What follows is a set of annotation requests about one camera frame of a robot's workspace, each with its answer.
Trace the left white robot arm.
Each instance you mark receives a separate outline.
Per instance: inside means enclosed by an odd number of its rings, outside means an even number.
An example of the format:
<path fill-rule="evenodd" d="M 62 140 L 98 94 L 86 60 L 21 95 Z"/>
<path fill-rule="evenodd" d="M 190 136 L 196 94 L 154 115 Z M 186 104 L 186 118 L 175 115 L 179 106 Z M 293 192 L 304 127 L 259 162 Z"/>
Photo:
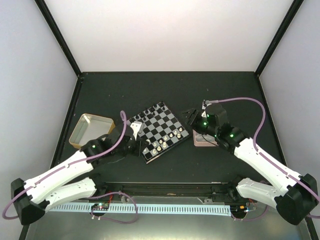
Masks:
<path fill-rule="evenodd" d="M 71 157 L 50 170 L 11 183 L 11 204 L 16 218 L 23 226 L 30 225 L 53 208 L 79 199 L 101 200 L 112 196 L 107 184 L 97 173 L 86 174 L 101 166 L 102 158 L 120 154 L 140 156 L 150 145 L 145 137 L 139 137 L 140 127 L 124 125 L 122 131 L 113 129 L 89 140 Z"/>

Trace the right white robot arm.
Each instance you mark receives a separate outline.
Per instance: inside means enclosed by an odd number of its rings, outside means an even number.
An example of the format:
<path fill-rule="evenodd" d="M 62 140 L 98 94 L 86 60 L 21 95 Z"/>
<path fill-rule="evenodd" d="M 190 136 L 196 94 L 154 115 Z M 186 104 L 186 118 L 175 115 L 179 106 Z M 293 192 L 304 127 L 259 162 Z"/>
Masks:
<path fill-rule="evenodd" d="M 240 180 L 228 187 L 230 200 L 257 200 L 276 209 L 292 225 L 298 225 L 318 205 L 316 179 L 288 168 L 260 148 L 253 138 L 230 124 L 220 104 L 210 104 L 204 110 L 192 108 L 183 115 L 185 123 L 195 132 L 214 137 L 220 148 L 250 165 L 267 180 L 267 183 L 250 178 Z"/>

